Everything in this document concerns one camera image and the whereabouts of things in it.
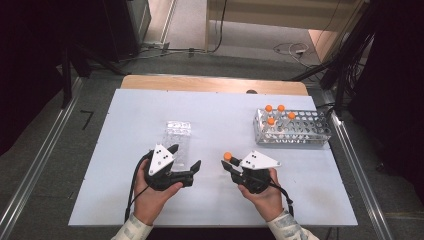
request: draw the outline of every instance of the test tube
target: test tube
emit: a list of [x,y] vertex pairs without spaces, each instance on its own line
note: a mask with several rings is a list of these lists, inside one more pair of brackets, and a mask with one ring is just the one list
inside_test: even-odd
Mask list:
[[296,118],[296,114],[294,114],[294,112],[289,112],[289,114],[287,114],[287,118],[282,119],[282,126],[286,127],[293,119]]
[[275,120],[278,121],[278,119],[283,115],[283,112],[286,108],[284,105],[278,105],[277,107],[277,113],[275,114]]
[[262,132],[266,133],[269,129],[273,130],[275,126],[275,120],[274,118],[270,117],[268,118],[266,124],[264,124],[264,127],[262,128]]
[[266,123],[268,121],[268,118],[272,117],[272,106],[266,105],[264,109],[264,113],[262,115],[262,123]]

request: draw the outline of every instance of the metal frame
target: metal frame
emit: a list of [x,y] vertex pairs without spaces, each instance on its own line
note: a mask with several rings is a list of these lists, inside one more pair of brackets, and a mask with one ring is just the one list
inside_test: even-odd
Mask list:
[[6,206],[6,210],[3,212],[3,216],[1,217],[0,221],[0,240],[6,240],[9,238],[10,233],[12,232],[13,227],[19,218],[19,215],[24,209],[25,204],[32,193],[32,190],[34,189],[35,184],[37,183],[38,178],[44,169],[44,166],[49,160],[52,150],[56,145],[56,142],[69,119],[69,116],[72,113],[72,110],[80,95],[82,86],[82,79],[77,78],[72,89],[74,97],[71,99],[70,103],[65,109],[60,110],[59,115],[53,124],[53,127],[50,129],[49,134],[44,140],[44,143],[41,146],[34,161],[32,162],[30,168],[28,169],[28,172],[26,173],[12,198],[9,200],[9,203]]
[[[331,91],[324,91],[323,97],[326,103],[334,102]],[[344,122],[339,121],[339,118],[334,112],[331,114],[331,119],[336,129],[336,133],[340,139],[340,143],[342,144],[343,150],[346,154],[346,158],[350,169],[352,170],[356,184],[358,185],[359,192],[361,193],[365,207],[367,208],[371,222],[374,225],[374,230],[378,239],[393,240],[394,237],[390,231],[384,214],[381,211],[380,204],[378,203],[371,184],[369,183],[368,178],[362,169],[362,165],[358,159],[358,156],[356,155],[352,142],[350,141],[349,134],[346,130]]]

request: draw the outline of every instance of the person's left hand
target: person's left hand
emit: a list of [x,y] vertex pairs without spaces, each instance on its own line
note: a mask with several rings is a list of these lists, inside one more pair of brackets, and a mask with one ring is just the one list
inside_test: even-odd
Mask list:
[[[140,165],[137,172],[137,178],[134,187],[134,196],[137,196],[141,191],[147,187],[147,183],[144,180],[144,168],[146,167],[146,159]],[[164,191],[155,191],[152,188],[147,188],[140,196],[135,200],[134,216],[142,223],[152,226],[155,219],[159,216],[166,201],[174,196],[180,188],[183,187],[181,182],[171,185]]]

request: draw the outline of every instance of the hand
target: hand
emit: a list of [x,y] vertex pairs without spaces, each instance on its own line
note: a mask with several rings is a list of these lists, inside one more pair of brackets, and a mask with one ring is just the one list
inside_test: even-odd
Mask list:
[[[137,178],[134,187],[134,196],[143,191],[147,187],[144,180],[144,168],[146,167],[148,159],[144,160],[138,169]],[[166,201],[174,196],[180,188],[183,187],[181,182],[171,185],[164,191],[155,191],[152,188],[147,188],[135,200],[134,216],[148,226],[153,225],[153,221],[159,216]]]
[[[275,184],[280,186],[278,183],[277,171],[271,168],[269,169],[269,174]],[[274,187],[268,187],[260,194],[251,194],[243,185],[238,185],[238,188],[243,196],[255,205],[256,210],[258,210],[259,214],[266,222],[274,220],[284,211],[280,190]]]

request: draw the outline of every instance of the test tube rack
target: test tube rack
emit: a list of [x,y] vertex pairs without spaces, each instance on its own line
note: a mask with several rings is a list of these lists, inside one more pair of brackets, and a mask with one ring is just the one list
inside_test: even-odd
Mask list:
[[[290,120],[288,114],[295,118]],[[269,117],[275,118],[273,126],[266,126]],[[277,115],[277,109],[265,112],[258,109],[253,120],[257,144],[321,144],[331,137],[331,130],[324,112],[306,110],[285,110]]]

